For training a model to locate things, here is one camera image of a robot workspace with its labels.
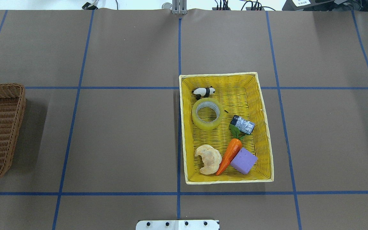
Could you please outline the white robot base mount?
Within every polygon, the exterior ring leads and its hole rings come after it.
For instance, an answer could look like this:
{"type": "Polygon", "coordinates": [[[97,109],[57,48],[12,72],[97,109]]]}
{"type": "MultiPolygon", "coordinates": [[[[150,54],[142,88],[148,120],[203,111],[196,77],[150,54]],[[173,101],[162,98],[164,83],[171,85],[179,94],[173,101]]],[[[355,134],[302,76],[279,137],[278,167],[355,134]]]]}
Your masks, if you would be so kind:
{"type": "Polygon", "coordinates": [[[220,230],[219,220],[143,220],[136,230],[220,230]]]}

